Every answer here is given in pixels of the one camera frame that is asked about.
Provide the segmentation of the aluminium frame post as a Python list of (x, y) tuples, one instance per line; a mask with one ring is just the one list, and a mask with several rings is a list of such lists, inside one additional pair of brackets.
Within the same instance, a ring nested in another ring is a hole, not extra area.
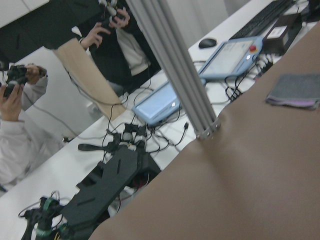
[(175, 90), (198, 139), (216, 132), (219, 120), (165, 0), (127, 2), (162, 70)]

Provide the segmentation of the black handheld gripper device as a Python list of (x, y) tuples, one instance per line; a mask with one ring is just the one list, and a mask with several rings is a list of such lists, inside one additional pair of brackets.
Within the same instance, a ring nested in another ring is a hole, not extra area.
[(122, 133), (111, 133), (113, 140), (107, 145), (92, 145), (81, 143), (78, 150), (83, 152), (89, 151), (105, 151), (114, 154), (120, 148), (128, 148), (131, 151), (140, 151), (146, 149), (147, 126), (137, 125), (133, 123), (125, 123)]
[(42, 196), (39, 201), (33, 203), (18, 214), (19, 218), (27, 221), (23, 240), (72, 240), (74, 231), (69, 226), (62, 210), (66, 207), (61, 203), (60, 193), (57, 190), (50, 196)]

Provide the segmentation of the person in black jacket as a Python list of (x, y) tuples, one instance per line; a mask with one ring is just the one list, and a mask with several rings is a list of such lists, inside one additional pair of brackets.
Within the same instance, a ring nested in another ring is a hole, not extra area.
[(77, 38), (104, 78), (130, 93), (160, 70), (124, 0), (51, 0), (0, 29), (4, 69), (41, 47)]

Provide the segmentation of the black keyboard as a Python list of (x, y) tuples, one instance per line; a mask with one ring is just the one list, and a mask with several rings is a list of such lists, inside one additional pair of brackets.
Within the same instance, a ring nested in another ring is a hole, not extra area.
[(258, 36), (292, 5), (292, 0), (273, 0), (229, 39), (233, 40)]

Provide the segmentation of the black computer mouse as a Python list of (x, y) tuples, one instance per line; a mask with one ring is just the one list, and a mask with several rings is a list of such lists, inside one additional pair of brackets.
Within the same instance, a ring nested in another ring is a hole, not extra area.
[(204, 38), (198, 43), (200, 49), (212, 48), (217, 45), (217, 40), (214, 38)]

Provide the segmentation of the black power adapter box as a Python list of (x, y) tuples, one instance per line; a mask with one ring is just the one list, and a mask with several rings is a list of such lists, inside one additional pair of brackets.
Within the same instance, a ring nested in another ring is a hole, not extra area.
[(300, 13), (280, 16), (263, 38), (264, 53), (279, 56), (284, 55), (301, 28), (302, 17)]

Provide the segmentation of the person in white jacket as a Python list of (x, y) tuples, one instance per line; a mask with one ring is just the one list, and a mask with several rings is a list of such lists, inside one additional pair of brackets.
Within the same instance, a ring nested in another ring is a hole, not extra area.
[(28, 64), (26, 84), (16, 84), (8, 97), (0, 87), (0, 194), (22, 181), (64, 147), (64, 143), (37, 124), (26, 111), (47, 90), (45, 68)]

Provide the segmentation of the blue teach pendant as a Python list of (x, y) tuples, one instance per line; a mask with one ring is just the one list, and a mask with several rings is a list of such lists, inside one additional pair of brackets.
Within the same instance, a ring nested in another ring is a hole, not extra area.
[(146, 125), (153, 127), (180, 110), (182, 104), (169, 81), (132, 107), (132, 111)]
[(239, 77), (253, 65), (263, 49), (263, 37), (251, 36), (225, 41), (198, 71), (207, 81)]

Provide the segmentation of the grey folded cloth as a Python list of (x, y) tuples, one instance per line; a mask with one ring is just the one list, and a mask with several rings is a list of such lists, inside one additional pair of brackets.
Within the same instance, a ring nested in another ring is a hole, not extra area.
[(320, 74), (283, 74), (265, 101), (275, 106), (315, 110), (320, 106)]

